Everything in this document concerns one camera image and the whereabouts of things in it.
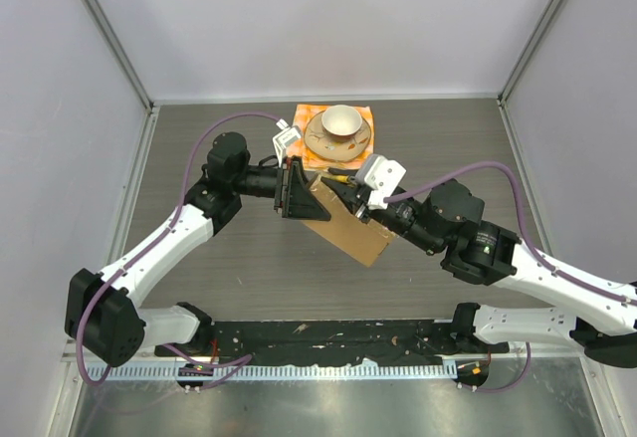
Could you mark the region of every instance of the gray table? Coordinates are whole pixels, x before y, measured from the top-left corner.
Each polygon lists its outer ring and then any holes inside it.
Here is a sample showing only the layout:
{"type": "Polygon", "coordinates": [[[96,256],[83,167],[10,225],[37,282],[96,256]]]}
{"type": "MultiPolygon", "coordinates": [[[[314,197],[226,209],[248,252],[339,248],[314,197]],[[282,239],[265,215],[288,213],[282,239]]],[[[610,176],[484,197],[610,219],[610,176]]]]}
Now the gray table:
{"type": "MultiPolygon", "coordinates": [[[[515,167],[495,100],[386,101],[370,105],[376,123],[376,151],[406,168],[404,187],[422,184],[478,160],[515,167]]],[[[127,248],[165,219],[177,199],[190,147],[219,117],[262,109],[290,120],[295,104],[163,107],[159,114],[127,248]]],[[[273,153],[276,128],[262,118],[230,123],[223,130],[244,133],[254,161],[273,153]]],[[[209,146],[197,157],[205,162],[209,146]]],[[[191,182],[198,178],[195,166],[191,182]]],[[[485,218],[518,230],[507,179],[496,170],[462,181],[487,202],[485,218]]],[[[217,320],[448,318],[457,303],[498,307],[541,304],[521,294],[466,285],[396,239],[376,264],[364,268],[303,224],[282,220],[264,199],[245,198],[235,219],[201,246],[155,288],[147,307],[187,301],[217,320]]]]}

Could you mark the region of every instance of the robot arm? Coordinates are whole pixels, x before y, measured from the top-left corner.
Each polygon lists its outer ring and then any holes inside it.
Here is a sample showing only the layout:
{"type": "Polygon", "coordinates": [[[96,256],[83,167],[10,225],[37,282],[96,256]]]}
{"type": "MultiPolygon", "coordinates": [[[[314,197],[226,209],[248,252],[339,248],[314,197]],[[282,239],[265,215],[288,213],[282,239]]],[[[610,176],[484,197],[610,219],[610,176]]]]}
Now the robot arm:
{"type": "MultiPolygon", "coordinates": [[[[65,331],[76,337],[88,302],[115,272],[121,272],[90,315],[85,347],[111,366],[127,362],[141,347],[182,344],[187,353],[206,349],[211,319],[197,308],[178,303],[162,310],[141,309],[151,289],[190,251],[219,233],[241,208],[241,195],[274,199],[282,217],[329,221],[330,215],[308,187],[297,157],[283,160],[285,144],[298,135],[284,129],[275,139],[277,164],[249,165],[245,138],[234,132],[219,135],[202,167],[202,177],[186,194],[179,219],[170,215],[135,249],[98,273],[79,271],[69,289],[65,331]],[[165,237],[142,257],[141,250],[165,237]]],[[[386,203],[404,192],[398,183],[405,173],[399,163],[372,155],[356,179],[323,181],[362,221],[375,220],[428,256],[445,252],[441,266],[470,284],[511,289],[557,308],[503,310],[473,303],[458,305],[451,322],[456,341],[484,348],[511,340],[583,345],[602,363],[637,367],[637,294],[632,285],[613,283],[546,256],[552,264],[587,283],[583,289],[540,265],[514,232],[482,220],[485,203],[456,180],[431,190],[424,202],[407,198],[386,203]],[[595,290],[604,290],[600,296],[595,290]]]]}
{"type": "Polygon", "coordinates": [[[608,281],[542,252],[555,267],[540,263],[527,243],[510,230],[484,221],[485,203],[451,179],[431,189],[424,202],[403,194],[404,168],[372,155],[353,183],[325,183],[359,219],[373,219],[432,256],[445,252],[444,270],[475,285],[533,296],[556,308],[496,309],[461,304],[454,326],[464,338],[496,344],[512,340],[582,345],[589,357],[609,365],[637,367],[637,289],[608,281]],[[383,184],[390,182],[390,188],[383,184]],[[584,286],[562,278],[566,272],[584,286]]]}
{"type": "Polygon", "coordinates": [[[223,133],[214,140],[202,176],[186,193],[184,204],[133,250],[97,273],[86,269],[70,282],[65,331],[77,337],[80,319],[96,292],[115,273],[110,285],[91,313],[84,333],[84,346],[111,366],[127,362],[141,347],[164,343],[183,344],[188,353],[209,345],[212,320],[187,303],[168,309],[141,309],[152,288],[188,253],[217,235],[241,209],[241,195],[274,199],[274,208],[284,218],[330,219],[312,196],[299,158],[283,162],[281,150],[290,135],[284,129],[275,139],[278,165],[265,160],[250,165],[245,138],[223,133]],[[175,213],[179,213],[174,222],[175,213]]]}

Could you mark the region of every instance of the orange napkin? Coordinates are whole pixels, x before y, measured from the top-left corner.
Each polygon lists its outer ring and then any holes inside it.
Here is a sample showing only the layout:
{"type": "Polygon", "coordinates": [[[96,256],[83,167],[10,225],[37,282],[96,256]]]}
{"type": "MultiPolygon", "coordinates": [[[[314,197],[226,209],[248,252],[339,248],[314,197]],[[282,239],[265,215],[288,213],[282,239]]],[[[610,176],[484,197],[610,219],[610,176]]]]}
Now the orange napkin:
{"type": "MultiPolygon", "coordinates": [[[[317,114],[330,106],[311,106],[307,104],[298,104],[297,111],[295,112],[294,125],[301,129],[301,133],[305,135],[306,128],[310,120],[317,114]]],[[[331,161],[326,160],[309,148],[306,147],[303,139],[297,140],[294,144],[288,147],[288,156],[300,156],[303,159],[303,167],[305,170],[317,170],[326,171],[330,167],[342,168],[346,170],[355,170],[360,168],[363,161],[374,152],[374,119],[371,115],[371,109],[369,107],[354,107],[360,112],[362,118],[369,124],[371,129],[371,138],[367,147],[357,158],[350,161],[331,161]]]]}

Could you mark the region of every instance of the purple cable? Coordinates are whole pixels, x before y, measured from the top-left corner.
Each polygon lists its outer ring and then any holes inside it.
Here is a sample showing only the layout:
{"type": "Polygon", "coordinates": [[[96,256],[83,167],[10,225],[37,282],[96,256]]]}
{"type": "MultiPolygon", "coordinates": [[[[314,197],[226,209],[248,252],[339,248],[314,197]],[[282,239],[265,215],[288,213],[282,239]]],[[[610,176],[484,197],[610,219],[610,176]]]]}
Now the purple cable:
{"type": "Polygon", "coordinates": [[[128,270],[131,266],[133,266],[141,258],[143,258],[146,254],[148,254],[148,252],[152,250],[155,246],[157,246],[157,244],[161,242],[161,240],[163,240],[168,235],[168,233],[170,233],[170,229],[179,220],[179,215],[181,214],[181,210],[183,208],[183,197],[185,196],[186,188],[188,187],[188,177],[190,176],[190,170],[192,168],[192,163],[195,159],[195,154],[197,153],[197,150],[199,149],[199,146],[201,145],[201,143],[203,143],[203,141],[208,137],[208,135],[212,133],[212,131],[215,130],[218,126],[222,125],[223,123],[226,123],[227,121],[233,120],[235,118],[240,118],[243,116],[261,116],[263,118],[268,118],[274,122],[278,122],[280,120],[278,116],[272,115],[270,113],[265,113],[263,111],[244,111],[244,112],[233,113],[231,115],[225,116],[221,118],[219,121],[217,121],[216,123],[212,124],[206,131],[204,131],[203,134],[196,141],[195,145],[192,147],[192,150],[190,151],[190,156],[188,157],[188,162],[186,165],[186,171],[183,175],[183,180],[181,182],[181,190],[179,194],[179,201],[177,202],[177,208],[175,210],[174,216],[170,220],[170,223],[168,224],[166,229],[163,230],[154,240],[148,243],[148,245],[145,248],[143,248],[139,253],[133,256],[125,265],[123,265],[122,268],[117,270],[108,279],[108,281],[106,281],[98,289],[98,291],[94,294],[94,296],[91,298],[91,300],[87,304],[87,307],[84,310],[82,317],[80,318],[80,322],[78,323],[78,332],[76,334],[76,360],[78,363],[78,371],[80,373],[80,376],[82,377],[82,380],[87,385],[98,386],[102,384],[108,377],[108,374],[110,373],[110,366],[107,366],[105,372],[102,374],[102,376],[98,380],[92,380],[91,377],[89,376],[89,373],[87,372],[87,366],[84,361],[84,353],[83,353],[84,333],[86,331],[87,323],[89,322],[89,317],[91,316],[93,309],[96,307],[96,305],[98,304],[98,301],[102,298],[106,290],[110,288],[110,286],[115,281],[117,281],[117,279],[120,278],[126,272],[126,270],[128,270]]]}
{"type": "Polygon", "coordinates": [[[199,362],[198,360],[195,360],[192,357],[190,357],[188,354],[183,353],[182,351],[180,351],[177,347],[175,347],[172,344],[164,344],[163,346],[166,349],[168,349],[169,351],[174,352],[179,357],[181,357],[182,359],[187,360],[188,362],[190,362],[193,365],[201,365],[202,367],[208,367],[210,369],[221,369],[223,367],[232,367],[233,365],[242,364],[243,361],[246,360],[246,359],[248,359],[248,360],[252,359],[252,355],[246,354],[246,355],[243,355],[243,356],[239,357],[238,359],[231,360],[230,362],[225,362],[223,364],[213,364],[212,362],[199,362]]]}
{"type": "Polygon", "coordinates": [[[531,369],[531,345],[527,342],[527,362],[525,362],[525,367],[522,369],[522,373],[518,376],[516,380],[511,382],[510,384],[504,385],[502,387],[498,387],[497,389],[483,389],[482,387],[478,387],[475,391],[472,385],[462,384],[465,389],[469,389],[474,392],[480,392],[481,394],[499,394],[500,392],[505,392],[507,390],[511,390],[515,387],[518,387],[520,383],[525,379],[527,374],[529,373],[529,369],[531,369]]]}
{"type": "Polygon", "coordinates": [[[451,180],[452,178],[456,178],[457,176],[463,175],[465,173],[468,173],[470,171],[476,171],[476,170],[480,170],[483,168],[496,168],[498,170],[500,170],[504,175],[507,176],[507,179],[509,180],[509,183],[511,184],[511,189],[514,192],[514,201],[516,203],[516,213],[518,215],[518,224],[520,226],[520,234],[522,235],[523,239],[525,240],[527,246],[529,247],[529,251],[531,252],[531,254],[533,255],[533,257],[540,263],[542,264],[545,268],[547,268],[549,271],[551,271],[552,273],[555,273],[557,276],[560,276],[561,278],[564,278],[565,280],[567,280],[568,282],[579,286],[580,288],[583,288],[584,290],[590,291],[591,293],[594,293],[596,295],[599,296],[603,296],[604,298],[608,298],[609,300],[612,301],[616,301],[617,303],[626,303],[628,305],[631,306],[637,306],[637,303],[635,302],[626,302],[624,297],[619,297],[617,295],[615,295],[614,293],[611,293],[609,291],[606,290],[601,290],[596,288],[595,286],[588,284],[584,281],[581,281],[577,278],[575,278],[572,275],[569,275],[568,273],[566,273],[565,271],[562,270],[557,270],[556,271],[556,267],[554,265],[552,265],[535,247],[535,245],[533,244],[533,241],[531,239],[531,236],[529,235],[529,230],[527,229],[527,220],[525,219],[525,213],[524,213],[524,203],[523,203],[523,195],[522,195],[522,189],[520,188],[520,184],[518,183],[518,180],[516,179],[516,176],[514,175],[514,173],[511,171],[510,168],[508,168],[506,165],[504,165],[503,163],[499,163],[497,161],[479,161],[478,163],[472,163],[471,165],[467,165],[467,166],[463,166],[462,168],[456,170],[456,171],[452,171],[451,173],[447,173],[446,175],[438,178],[437,180],[434,180],[430,183],[424,184],[422,186],[419,186],[417,188],[414,188],[412,190],[409,191],[405,191],[404,193],[399,193],[397,195],[393,195],[390,196],[388,198],[385,198],[385,203],[395,203],[397,201],[401,201],[401,200],[406,200],[407,198],[412,198],[420,193],[424,193],[425,191],[429,191],[430,189],[441,185],[449,180],[451,180]]]}
{"type": "MultiPolygon", "coordinates": [[[[165,347],[167,348],[171,348],[173,347],[172,345],[165,345],[165,347]]],[[[190,356],[187,356],[184,354],[184,356],[180,357],[184,357],[186,360],[190,361],[191,363],[197,363],[197,365],[206,365],[206,366],[210,366],[210,363],[206,363],[206,362],[197,362],[194,359],[190,358],[190,356]]],[[[230,372],[228,372],[227,375],[224,375],[223,377],[221,377],[220,379],[217,379],[215,381],[209,382],[207,384],[202,385],[201,387],[199,387],[199,390],[207,390],[207,389],[212,389],[213,387],[217,387],[218,385],[223,384],[224,382],[226,382],[230,377],[232,377],[233,375],[235,375],[237,372],[239,372],[248,362],[250,362],[250,360],[252,359],[252,355],[247,354],[244,355],[243,357],[240,357],[236,360],[234,360],[233,362],[228,362],[226,364],[212,364],[215,367],[227,367],[230,365],[234,365],[234,363],[237,363],[237,368],[231,370],[230,372]]],[[[163,402],[164,400],[168,399],[169,397],[172,397],[175,394],[180,394],[183,392],[183,389],[181,387],[177,387],[173,390],[170,390],[168,392],[166,392],[165,394],[157,397],[155,400],[153,400],[152,402],[147,403],[146,405],[143,405],[137,409],[134,410],[118,410],[118,409],[113,409],[111,407],[108,407],[106,405],[103,404],[103,401],[105,399],[105,394],[102,394],[98,397],[96,397],[96,404],[93,408],[93,410],[91,411],[91,414],[89,415],[86,423],[84,424],[84,429],[82,431],[82,433],[80,434],[82,437],[84,437],[85,435],[87,435],[87,432],[91,429],[91,425],[93,424],[93,420],[96,417],[96,414],[99,410],[103,410],[105,412],[108,412],[110,414],[115,414],[115,415],[122,415],[122,416],[128,416],[128,415],[138,415],[141,414],[143,412],[145,412],[146,410],[154,407],[155,405],[163,402]]]]}

